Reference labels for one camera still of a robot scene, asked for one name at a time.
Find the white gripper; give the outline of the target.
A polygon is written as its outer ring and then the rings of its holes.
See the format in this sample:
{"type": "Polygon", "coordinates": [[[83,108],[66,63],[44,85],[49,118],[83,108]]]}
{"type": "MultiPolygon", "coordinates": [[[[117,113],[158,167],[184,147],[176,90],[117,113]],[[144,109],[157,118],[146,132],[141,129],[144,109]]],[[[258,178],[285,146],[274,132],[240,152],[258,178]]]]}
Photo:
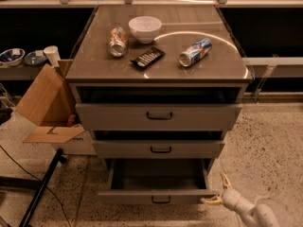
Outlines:
{"type": "Polygon", "coordinates": [[[239,191],[231,188],[231,182],[225,173],[221,173],[223,181],[223,188],[225,189],[222,193],[222,197],[214,196],[212,198],[201,198],[201,202],[208,205],[221,205],[227,209],[236,212],[240,216],[244,216],[251,211],[255,205],[246,199],[239,191]]]}

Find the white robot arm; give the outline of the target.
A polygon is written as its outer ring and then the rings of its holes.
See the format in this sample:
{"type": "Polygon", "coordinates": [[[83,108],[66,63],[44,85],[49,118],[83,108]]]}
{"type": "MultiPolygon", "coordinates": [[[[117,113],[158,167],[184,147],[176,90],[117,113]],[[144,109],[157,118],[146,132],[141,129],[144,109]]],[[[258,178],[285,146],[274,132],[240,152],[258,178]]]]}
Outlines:
{"type": "Polygon", "coordinates": [[[246,227],[281,227],[274,211],[266,204],[252,203],[236,190],[222,172],[223,192],[212,198],[201,198],[208,205],[222,205],[235,212],[246,227]]]}

